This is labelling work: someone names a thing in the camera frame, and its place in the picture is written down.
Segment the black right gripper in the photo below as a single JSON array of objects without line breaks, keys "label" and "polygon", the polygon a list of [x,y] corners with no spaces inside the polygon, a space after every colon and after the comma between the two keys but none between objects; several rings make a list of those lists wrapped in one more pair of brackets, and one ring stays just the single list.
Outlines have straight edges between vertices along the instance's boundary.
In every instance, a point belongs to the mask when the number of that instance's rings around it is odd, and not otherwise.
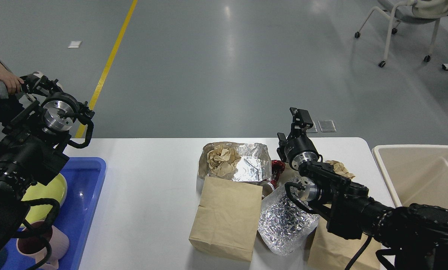
[{"label": "black right gripper", "polygon": [[290,107],[292,115],[291,131],[289,139],[284,133],[277,133],[279,146],[277,155],[280,161],[289,164],[289,167],[298,171],[302,165],[309,164],[320,159],[313,142],[307,137],[307,131],[314,128],[308,110]]}]

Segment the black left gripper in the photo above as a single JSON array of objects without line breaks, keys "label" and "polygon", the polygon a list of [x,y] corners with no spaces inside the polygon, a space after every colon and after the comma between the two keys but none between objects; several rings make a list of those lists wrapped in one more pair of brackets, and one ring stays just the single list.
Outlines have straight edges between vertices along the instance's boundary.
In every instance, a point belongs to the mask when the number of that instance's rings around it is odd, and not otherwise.
[{"label": "black left gripper", "polygon": [[80,121],[91,121],[95,111],[91,110],[88,102],[78,102],[73,96],[59,93],[57,81],[50,80],[43,75],[25,75],[21,90],[25,94],[49,97],[42,105],[44,127],[53,133],[69,131],[76,122],[76,116],[68,116],[79,112]]}]

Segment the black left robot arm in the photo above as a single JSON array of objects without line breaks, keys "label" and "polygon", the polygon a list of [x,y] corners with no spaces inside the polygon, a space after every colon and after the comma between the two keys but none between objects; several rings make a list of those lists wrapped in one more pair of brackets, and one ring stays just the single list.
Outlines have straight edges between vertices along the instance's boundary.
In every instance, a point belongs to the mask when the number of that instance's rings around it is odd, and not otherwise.
[{"label": "black left robot arm", "polygon": [[12,238],[36,237],[51,255],[43,235],[51,229],[60,205],[53,198],[23,200],[37,183],[47,186],[69,161],[67,146],[88,147],[94,111],[63,91],[58,80],[40,72],[22,76],[31,104],[3,129],[0,141],[0,251]]}]

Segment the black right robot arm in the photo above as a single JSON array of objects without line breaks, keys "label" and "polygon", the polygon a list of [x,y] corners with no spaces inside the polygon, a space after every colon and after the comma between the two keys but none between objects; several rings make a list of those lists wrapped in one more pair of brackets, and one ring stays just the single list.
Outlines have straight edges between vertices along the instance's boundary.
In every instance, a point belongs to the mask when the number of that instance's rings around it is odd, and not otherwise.
[{"label": "black right robot arm", "polygon": [[448,209],[412,203],[389,207],[369,189],[337,174],[307,136],[313,121],[307,110],[290,107],[289,135],[277,133],[277,153],[307,183],[284,184],[286,197],[300,210],[327,221],[327,232],[346,240],[367,239],[346,265],[349,270],[372,240],[384,246],[375,256],[387,270],[448,270]]}]

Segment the person's hand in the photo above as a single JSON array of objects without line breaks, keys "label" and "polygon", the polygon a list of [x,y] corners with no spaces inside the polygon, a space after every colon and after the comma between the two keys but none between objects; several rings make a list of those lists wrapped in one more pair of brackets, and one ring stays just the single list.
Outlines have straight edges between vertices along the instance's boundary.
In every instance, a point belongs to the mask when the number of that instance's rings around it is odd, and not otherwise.
[{"label": "person's hand", "polygon": [[24,83],[23,80],[10,72],[6,67],[0,62],[0,83],[7,88],[8,94],[16,94],[21,92],[21,85]]}]

